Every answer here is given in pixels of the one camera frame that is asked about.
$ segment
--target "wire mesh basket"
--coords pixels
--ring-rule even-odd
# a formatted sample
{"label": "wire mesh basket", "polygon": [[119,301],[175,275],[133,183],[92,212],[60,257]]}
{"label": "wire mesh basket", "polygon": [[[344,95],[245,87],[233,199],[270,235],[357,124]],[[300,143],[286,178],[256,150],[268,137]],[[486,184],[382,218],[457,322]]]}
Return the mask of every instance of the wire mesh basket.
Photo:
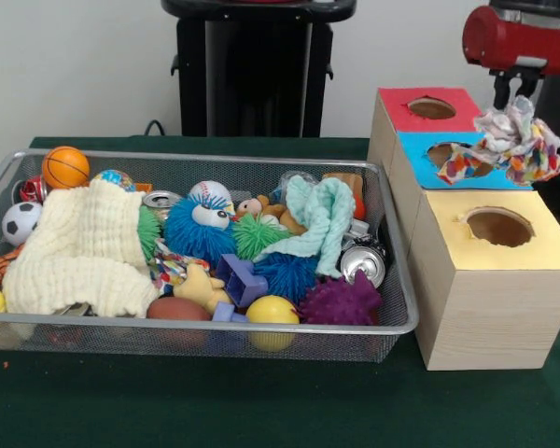
{"label": "wire mesh basket", "polygon": [[[18,202],[21,182],[41,173],[47,150],[28,149],[0,165],[0,224]],[[0,349],[75,353],[112,353],[195,357],[270,357],[381,362],[401,334],[418,321],[416,301],[390,189],[382,168],[364,162],[249,159],[86,151],[93,175],[105,169],[128,173],[156,189],[184,193],[196,183],[214,179],[234,200],[274,190],[287,171],[303,171],[320,179],[330,172],[356,173],[364,179],[364,202],[372,232],[378,232],[394,261],[380,286],[383,304],[379,326],[272,325],[169,321],[66,315],[0,314]],[[0,254],[12,250],[2,239]],[[288,348],[258,349],[254,340],[291,338]]]}

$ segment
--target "blue fuzzy ball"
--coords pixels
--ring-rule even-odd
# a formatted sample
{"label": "blue fuzzy ball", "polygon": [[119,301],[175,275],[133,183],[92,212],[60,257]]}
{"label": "blue fuzzy ball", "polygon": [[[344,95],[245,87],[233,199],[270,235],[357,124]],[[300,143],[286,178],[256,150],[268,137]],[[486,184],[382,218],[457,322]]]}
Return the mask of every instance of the blue fuzzy ball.
{"label": "blue fuzzy ball", "polygon": [[180,255],[204,259],[212,268],[216,268],[223,254],[236,253],[236,244],[232,238],[232,221],[222,230],[218,227],[202,226],[192,217],[193,209],[206,205],[212,210],[223,210],[224,201],[188,196],[181,199],[170,210],[164,225],[166,245]]}
{"label": "blue fuzzy ball", "polygon": [[307,288],[315,286],[317,258],[302,258],[273,253],[255,265],[255,275],[268,281],[268,294],[289,299],[296,305]]}

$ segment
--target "yellow box top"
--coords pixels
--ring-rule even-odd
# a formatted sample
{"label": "yellow box top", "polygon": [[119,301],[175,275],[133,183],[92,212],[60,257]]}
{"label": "yellow box top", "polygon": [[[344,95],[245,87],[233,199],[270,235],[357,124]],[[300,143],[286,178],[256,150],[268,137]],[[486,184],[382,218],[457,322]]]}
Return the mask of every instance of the yellow box top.
{"label": "yellow box top", "polygon": [[535,191],[428,191],[427,200],[458,270],[560,270],[560,225]]}

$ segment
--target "teal washcloth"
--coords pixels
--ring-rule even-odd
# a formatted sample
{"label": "teal washcloth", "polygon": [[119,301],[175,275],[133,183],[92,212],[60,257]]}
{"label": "teal washcloth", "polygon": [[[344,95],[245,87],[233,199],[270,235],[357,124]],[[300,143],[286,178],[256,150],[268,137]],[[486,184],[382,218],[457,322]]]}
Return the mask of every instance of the teal washcloth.
{"label": "teal washcloth", "polygon": [[312,185],[294,175],[288,181],[287,206],[292,217],[308,231],[269,245],[254,261],[259,262],[274,252],[304,258],[319,255],[315,273],[341,277],[336,263],[344,233],[350,228],[355,213],[355,200],[348,185],[333,177]]}

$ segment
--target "green table cloth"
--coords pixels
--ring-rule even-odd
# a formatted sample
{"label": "green table cloth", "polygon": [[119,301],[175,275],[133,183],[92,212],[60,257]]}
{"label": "green table cloth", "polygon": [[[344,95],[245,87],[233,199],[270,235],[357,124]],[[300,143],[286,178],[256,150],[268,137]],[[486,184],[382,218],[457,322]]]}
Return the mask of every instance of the green table cloth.
{"label": "green table cloth", "polygon": [[[64,144],[333,159],[367,149],[362,139],[182,137],[32,146]],[[106,445],[557,448],[560,335],[540,371],[428,372],[412,334],[379,365],[0,352],[0,447]]]}

